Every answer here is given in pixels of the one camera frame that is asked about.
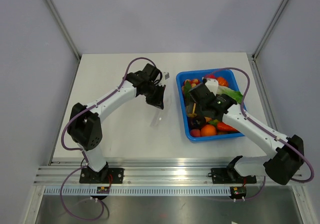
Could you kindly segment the clear zip top bag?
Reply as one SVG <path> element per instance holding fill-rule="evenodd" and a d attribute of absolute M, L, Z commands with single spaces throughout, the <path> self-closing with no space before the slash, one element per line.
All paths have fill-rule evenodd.
<path fill-rule="evenodd" d="M 170 107 L 172 105 L 172 95 L 166 95 L 163 100 L 164 109 L 157 109 L 152 121 L 150 123 L 150 127 L 155 128 L 165 122 L 167 116 L 169 114 Z"/>

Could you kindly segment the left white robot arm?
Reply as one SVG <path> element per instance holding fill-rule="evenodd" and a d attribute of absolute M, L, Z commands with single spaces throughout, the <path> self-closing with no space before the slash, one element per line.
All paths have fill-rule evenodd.
<path fill-rule="evenodd" d="M 103 139 L 102 122 L 117 108 L 141 95 L 148 105 L 164 109 L 165 85 L 163 73 L 154 65 L 143 70 L 126 72 L 120 85 L 101 98 L 83 105 L 76 103 L 71 110 L 66 133 L 77 143 L 86 160 L 82 167 L 81 184 L 121 184 L 124 169 L 110 168 L 99 147 Z"/>

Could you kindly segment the black eggplant toy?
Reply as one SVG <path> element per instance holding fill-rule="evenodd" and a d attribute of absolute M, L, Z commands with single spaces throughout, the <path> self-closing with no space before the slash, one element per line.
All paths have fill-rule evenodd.
<path fill-rule="evenodd" d="M 190 127 L 192 129 L 202 129 L 207 121 L 204 116 L 195 116 L 190 120 Z"/>

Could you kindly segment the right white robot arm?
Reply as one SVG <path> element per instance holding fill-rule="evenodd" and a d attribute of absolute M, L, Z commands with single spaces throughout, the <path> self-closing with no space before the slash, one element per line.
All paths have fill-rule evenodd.
<path fill-rule="evenodd" d="M 191 88 L 190 97 L 200 111 L 245 135 L 265 153 L 265 156 L 236 156 L 224 169 L 228 179 L 235 183 L 248 176 L 268 176 L 280 185 L 286 185 L 303 165 L 303 140 L 288 137 L 247 114 L 243 106 L 226 94 L 216 96 L 201 83 Z"/>

